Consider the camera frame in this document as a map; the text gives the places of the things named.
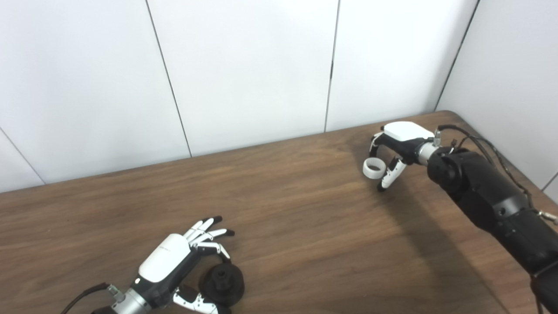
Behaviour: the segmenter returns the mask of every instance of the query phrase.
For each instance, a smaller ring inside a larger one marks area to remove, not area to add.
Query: white robotic hand
[[[414,122],[398,121],[382,127],[382,132],[372,138],[369,158],[364,161],[362,172],[370,179],[382,179],[378,191],[383,192],[391,186],[405,167],[412,164],[427,165],[432,153],[440,146],[440,133],[432,133]],[[389,166],[377,158],[380,145],[395,151],[396,155]]]
[[[141,264],[138,276],[125,295],[117,298],[111,307],[100,308],[93,314],[147,314],[172,302],[200,313],[230,314],[228,308],[196,290],[179,288],[203,256],[216,254],[224,263],[230,263],[225,248],[212,241],[221,236],[233,236],[234,231],[208,231],[221,220],[221,216],[206,218],[194,224],[184,235],[170,234]]]

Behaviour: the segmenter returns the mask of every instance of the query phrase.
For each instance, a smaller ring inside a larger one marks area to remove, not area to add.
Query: wooden table
[[[451,112],[406,120],[468,128]],[[220,242],[246,280],[234,313],[534,313],[527,274],[424,167],[381,194],[362,175],[383,124],[0,194],[0,309],[59,313],[94,284],[126,289],[169,233],[222,215],[237,235]],[[444,131],[443,144],[454,137]],[[196,287],[216,263],[206,258],[186,282]],[[97,293],[70,313],[111,303]]]

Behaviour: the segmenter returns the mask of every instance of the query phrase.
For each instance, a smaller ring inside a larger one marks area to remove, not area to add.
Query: robotic hand
[[[202,256],[217,254],[224,263],[230,263],[225,248],[211,241],[221,236],[233,236],[234,231],[207,231],[221,220],[221,216],[206,218],[198,221],[184,235],[169,235],[141,264],[130,289],[123,294],[111,285],[109,291],[116,303],[99,308],[93,314],[146,314],[150,310],[167,307],[171,302],[200,313],[230,314],[228,308],[198,291],[186,286],[179,288]]]
[[[456,126],[438,129],[459,130],[465,139],[476,139],[476,144],[478,140],[486,141]],[[530,193],[511,176],[493,145],[486,141],[515,184],[498,171],[488,154],[485,158],[460,145],[456,148],[455,142],[451,147],[440,146],[439,130],[430,132],[413,122],[389,123],[382,130],[372,138],[370,158],[363,165],[368,178],[382,179],[378,190],[389,188],[407,165],[426,166],[429,178],[471,222],[494,236],[531,275],[531,289],[537,300],[552,314],[558,314],[558,234],[541,217],[555,224],[558,218],[534,208]],[[398,154],[385,173],[385,163],[376,157],[380,145]]]

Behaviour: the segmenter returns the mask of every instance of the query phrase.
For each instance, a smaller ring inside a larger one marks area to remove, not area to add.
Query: robotic finger
[[[185,234],[184,237],[188,241],[192,241],[195,238],[199,237],[200,235],[204,234],[207,229],[211,228],[213,225],[221,222],[223,218],[221,216],[215,216],[211,218],[205,218],[198,222],[196,222],[192,228],[190,228]]]
[[[172,301],[181,307],[199,313],[231,314],[229,308],[213,302],[188,286],[178,288],[173,295]]]
[[[222,236],[234,236],[234,231],[229,229],[219,229],[214,231],[206,232],[199,237],[195,238],[194,240],[190,241],[190,245],[198,244],[204,241],[213,241],[213,239],[222,237]]]
[[[219,243],[201,242],[196,244],[194,248],[198,251],[198,254],[200,254],[201,256],[217,254],[221,257],[221,259],[223,259],[224,263],[230,263],[229,253]]]

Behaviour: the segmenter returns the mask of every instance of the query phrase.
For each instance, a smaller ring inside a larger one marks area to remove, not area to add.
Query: black plastic part
[[[550,313],[558,314],[558,263],[534,277],[531,289]]]
[[[224,307],[236,304],[244,295],[244,278],[233,264],[219,264],[211,268],[200,281],[203,296]]]
[[[138,283],[134,282],[130,287],[142,296],[142,298],[149,303],[151,308],[166,307],[172,302],[174,290],[178,288],[186,275],[196,267],[200,259],[201,256],[196,251],[191,251],[165,279],[153,283],[138,275]]]
[[[91,312],[91,314],[116,314],[116,312],[110,306],[105,306],[96,309],[95,311]]]
[[[198,294],[200,294],[198,291],[188,286],[181,286],[178,291],[178,295],[190,303],[196,301]]]
[[[558,234],[530,208],[527,197],[477,153],[437,150],[428,176],[448,193],[475,226],[492,234],[535,276],[535,296],[558,314]]]

